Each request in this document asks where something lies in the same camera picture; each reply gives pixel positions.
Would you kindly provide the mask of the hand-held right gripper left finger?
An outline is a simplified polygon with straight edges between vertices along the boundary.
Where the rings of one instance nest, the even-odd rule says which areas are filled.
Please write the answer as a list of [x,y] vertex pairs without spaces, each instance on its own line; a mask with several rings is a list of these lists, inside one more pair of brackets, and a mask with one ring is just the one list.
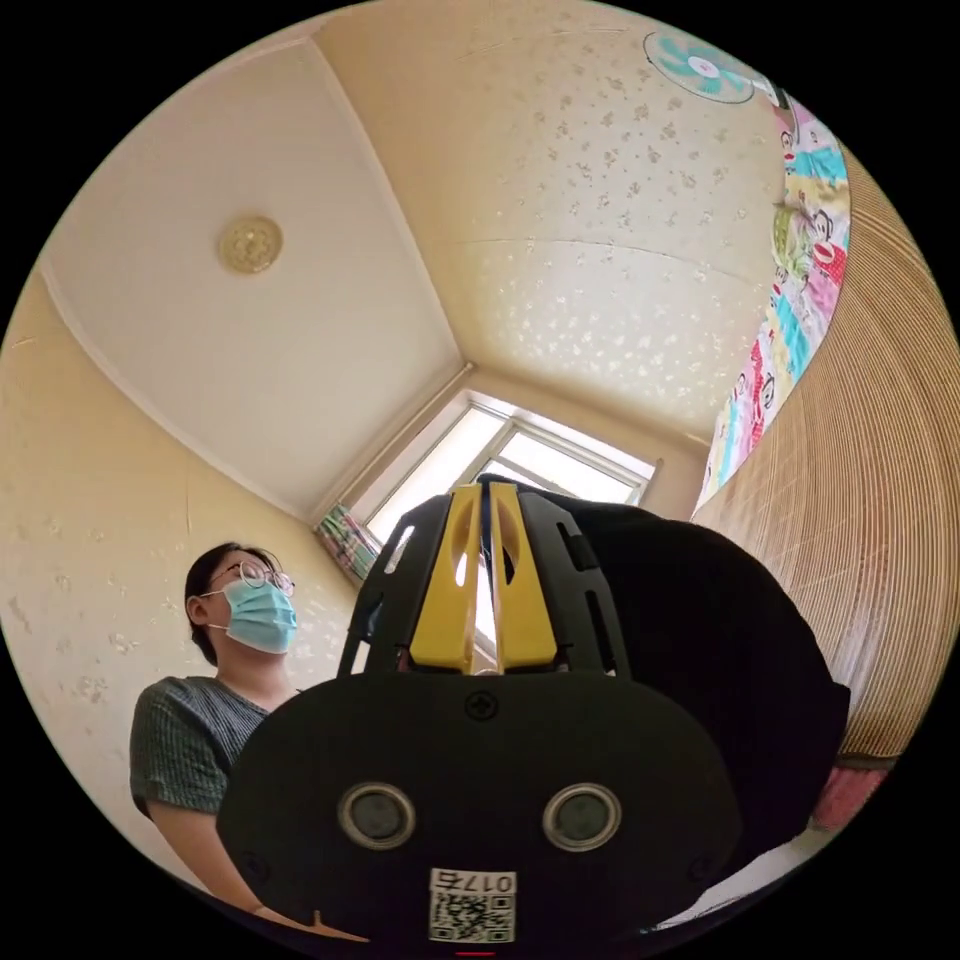
[[419,669],[470,669],[473,664],[481,549],[481,488],[456,488],[409,646]]

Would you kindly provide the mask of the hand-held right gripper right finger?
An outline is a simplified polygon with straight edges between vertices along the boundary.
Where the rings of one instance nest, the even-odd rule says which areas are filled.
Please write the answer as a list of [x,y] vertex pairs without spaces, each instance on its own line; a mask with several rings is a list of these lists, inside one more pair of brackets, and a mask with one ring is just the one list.
[[488,502],[498,669],[550,668],[557,645],[517,488],[493,482],[488,487]]

